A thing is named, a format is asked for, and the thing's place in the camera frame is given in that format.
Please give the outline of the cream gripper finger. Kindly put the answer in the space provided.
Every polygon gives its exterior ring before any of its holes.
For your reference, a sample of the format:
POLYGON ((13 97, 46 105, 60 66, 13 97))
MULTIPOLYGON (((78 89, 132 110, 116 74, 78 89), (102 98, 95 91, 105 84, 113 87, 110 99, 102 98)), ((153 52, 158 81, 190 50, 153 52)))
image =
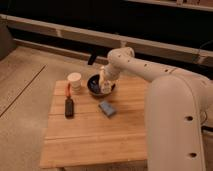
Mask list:
POLYGON ((101 66, 100 73, 99 73, 99 85, 101 86, 103 82, 105 81, 105 67, 101 66))

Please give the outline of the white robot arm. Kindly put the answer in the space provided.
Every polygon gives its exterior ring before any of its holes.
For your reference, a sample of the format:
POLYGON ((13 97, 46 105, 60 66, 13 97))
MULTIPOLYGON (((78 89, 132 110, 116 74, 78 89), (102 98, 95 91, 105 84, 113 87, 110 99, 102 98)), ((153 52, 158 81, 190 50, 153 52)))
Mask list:
POLYGON ((144 113, 148 171, 206 171, 201 116, 213 107, 213 80, 171 65, 137 59, 130 47, 107 54, 104 80, 124 70, 149 82, 144 113))

